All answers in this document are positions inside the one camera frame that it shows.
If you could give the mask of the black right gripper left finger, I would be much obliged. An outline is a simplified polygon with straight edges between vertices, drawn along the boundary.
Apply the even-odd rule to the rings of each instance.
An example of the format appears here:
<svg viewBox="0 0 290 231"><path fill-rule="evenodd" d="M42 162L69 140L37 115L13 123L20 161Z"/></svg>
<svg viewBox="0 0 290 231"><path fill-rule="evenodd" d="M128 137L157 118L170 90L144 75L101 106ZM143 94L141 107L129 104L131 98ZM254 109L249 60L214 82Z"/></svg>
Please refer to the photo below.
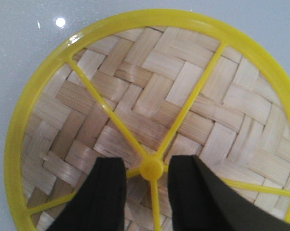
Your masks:
<svg viewBox="0 0 290 231"><path fill-rule="evenodd" d="M98 157L87 179L50 231L122 231L125 228L126 169L122 158Z"/></svg>

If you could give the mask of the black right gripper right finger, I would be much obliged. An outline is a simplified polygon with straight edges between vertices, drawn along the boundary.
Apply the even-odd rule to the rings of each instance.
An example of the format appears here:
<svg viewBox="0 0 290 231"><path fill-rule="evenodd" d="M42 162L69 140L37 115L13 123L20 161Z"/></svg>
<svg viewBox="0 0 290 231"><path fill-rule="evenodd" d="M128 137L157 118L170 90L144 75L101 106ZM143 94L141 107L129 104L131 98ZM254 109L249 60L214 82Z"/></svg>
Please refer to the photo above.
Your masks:
<svg viewBox="0 0 290 231"><path fill-rule="evenodd" d="M167 187L175 231L290 231L289 223L242 198L196 155L171 157Z"/></svg>

